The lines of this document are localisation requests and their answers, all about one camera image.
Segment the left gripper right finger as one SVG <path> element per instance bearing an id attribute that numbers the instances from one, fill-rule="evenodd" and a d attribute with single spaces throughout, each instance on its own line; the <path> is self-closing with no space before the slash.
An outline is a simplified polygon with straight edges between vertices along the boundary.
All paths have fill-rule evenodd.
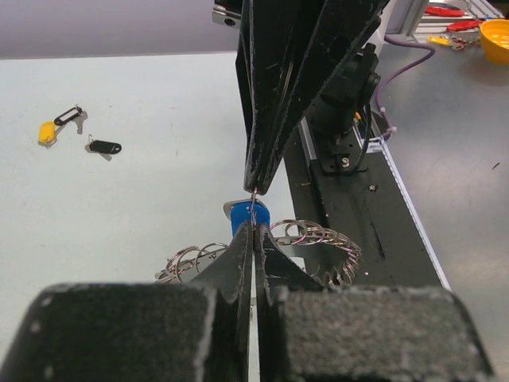
<path id="1" fill-rule="evenodd" d="M 440 287 L 323 287 L 255 237 L 263 381 L 494 381 L 462 301 Z"/>

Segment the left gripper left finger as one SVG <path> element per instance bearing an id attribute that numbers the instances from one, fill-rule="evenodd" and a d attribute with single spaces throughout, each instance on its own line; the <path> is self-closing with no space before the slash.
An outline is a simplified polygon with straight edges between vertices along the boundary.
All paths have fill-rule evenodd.
<path id="1" fill-rule="evenodd" d="M 69 283 L 31 303 L 4 381 L 245 381 L 253 232 L 187 283 Z"/>

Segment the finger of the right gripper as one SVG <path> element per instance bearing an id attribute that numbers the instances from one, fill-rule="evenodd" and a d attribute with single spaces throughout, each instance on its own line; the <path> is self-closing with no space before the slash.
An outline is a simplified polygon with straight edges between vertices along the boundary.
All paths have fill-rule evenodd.
<path id="1" fill-rule="evenodd" d="M 323 1 L 324 7 L 291 93 L 288 116 L 296 123 L 333 75 L 344 68 L 380 24 L 385 1 Z"/>
<path id="2" fill-rule="evenodd" d="M 291 93 L 323 1 L 245 1 L 236 72 L 247 133 L 244 188 L 267 191 L 296 123 Z"/>

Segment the metal keyring holder disc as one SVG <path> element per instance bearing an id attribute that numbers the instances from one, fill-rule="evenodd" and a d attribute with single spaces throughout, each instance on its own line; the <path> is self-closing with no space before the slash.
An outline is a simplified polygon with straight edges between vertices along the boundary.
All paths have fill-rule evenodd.
<path id="1" fill-rule="evenodd" d="M 347 286 L 361 269 L 363 253 L 345 234 L 310 220 L 285 219 L 270 226 L 276 248 L 322 285 Z M 171 255 L 156 283 L 186 283 L 196 277 L 228 248 L 216 242 L 188 246 Z"/>

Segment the blue tag key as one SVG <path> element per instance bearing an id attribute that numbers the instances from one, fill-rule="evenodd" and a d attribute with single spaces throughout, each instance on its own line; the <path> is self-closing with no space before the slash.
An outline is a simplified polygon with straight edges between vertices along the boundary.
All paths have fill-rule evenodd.
<path id="1" fill-rule="evenodd" d="M 223 212 L 230 221 L 232 236 L 248 221 L 270 226 L 270 211 L 259 199 L 229 201 L 223 205 Z"/>

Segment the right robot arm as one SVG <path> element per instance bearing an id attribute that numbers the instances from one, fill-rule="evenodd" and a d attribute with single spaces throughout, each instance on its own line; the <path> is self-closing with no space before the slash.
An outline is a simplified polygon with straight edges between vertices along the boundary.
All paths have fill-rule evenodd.
<path id="1" fill-rule="evenodd" d="M 264 195 L 292 133 L 320 102 L 367 102 L 385 1 L 244 1 L 235 60 L 247 133 L 243 188 Z"/>

